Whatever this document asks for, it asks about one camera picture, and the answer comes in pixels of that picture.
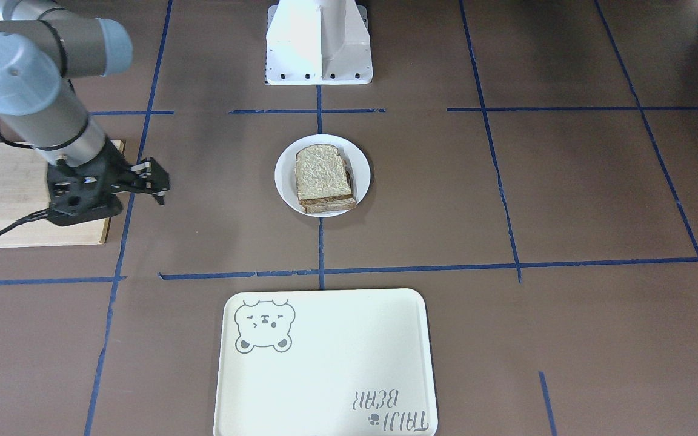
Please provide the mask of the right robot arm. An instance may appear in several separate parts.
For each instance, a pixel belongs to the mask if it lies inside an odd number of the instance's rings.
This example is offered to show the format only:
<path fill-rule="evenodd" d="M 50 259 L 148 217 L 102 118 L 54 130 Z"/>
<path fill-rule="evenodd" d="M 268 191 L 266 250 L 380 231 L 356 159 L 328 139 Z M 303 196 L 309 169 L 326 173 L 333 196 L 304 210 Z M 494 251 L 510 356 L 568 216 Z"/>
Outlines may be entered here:
<path fill-rule="evenodd" d="M 112 216 L 122 191 L 164 203 L 167 172 L 152 158 L 128 162 L 70 83 L 132 62 L 132 39 L 117 21 L 53 1 L 0 1 L 0 121 L 47 161 L 51 213 Z"/>

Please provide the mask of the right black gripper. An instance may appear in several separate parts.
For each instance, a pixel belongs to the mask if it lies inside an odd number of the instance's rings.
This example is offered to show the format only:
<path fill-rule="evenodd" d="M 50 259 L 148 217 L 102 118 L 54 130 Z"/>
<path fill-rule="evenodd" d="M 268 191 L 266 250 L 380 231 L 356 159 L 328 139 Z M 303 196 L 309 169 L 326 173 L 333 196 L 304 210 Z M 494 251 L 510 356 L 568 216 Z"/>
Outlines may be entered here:
<path fill-rule="evenodd" d="M 83 165 L 72 167 L 67 158 L 56 160 L 48 165 L 46 180 L 48 193 L 49 184 L 99 182 L 114 194 L 132 191 L 150 195 L 159 206 L 164 206 L 165 195 L 171 189 L 171 177 L 155 159 L 147 157 L 131 165 L 112 140 L 105 141 L 99 154 Z"/>

